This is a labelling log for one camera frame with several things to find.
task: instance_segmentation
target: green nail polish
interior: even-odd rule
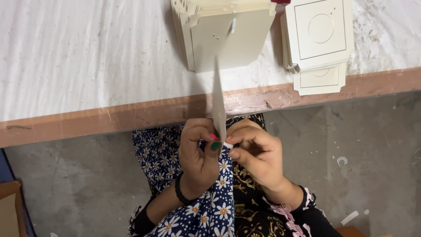
[[[218,130],[215,129],[215,132],[214,133],[215,133],[215,136],[219,137]]]
[[[210,148],[214,151],[218,149],[220,145],[221,145],[221,142],[213,142]]]

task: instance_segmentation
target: pink lace trim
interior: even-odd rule
[[[296,225],[294,222],[294,217],[292,216],[291,212],[291,207],[288,205],[273,205],[271,203],[269,203],[265,197],[263,197],[263,200],[269,204],[270,208],[275,212],[278,213],[280,215],[283,215],[286,219],[287,219],[287,227],[288,229],[290,229],[293,233],[294,237],[306,237],[303,233],[303,230],[301,229],[301,227],[299,225]]]

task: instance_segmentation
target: gray floor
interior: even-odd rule
[[[316,194],[334,227],[358,211],[347,226],[367,236],[419,236],[420,101],[412,92],[264,117],[282,140],[285,175]],[[149,199],[130,132],[5,150],[38,236],[125,236],[130,214]],[[339,167],[341,156],[348,164]]]

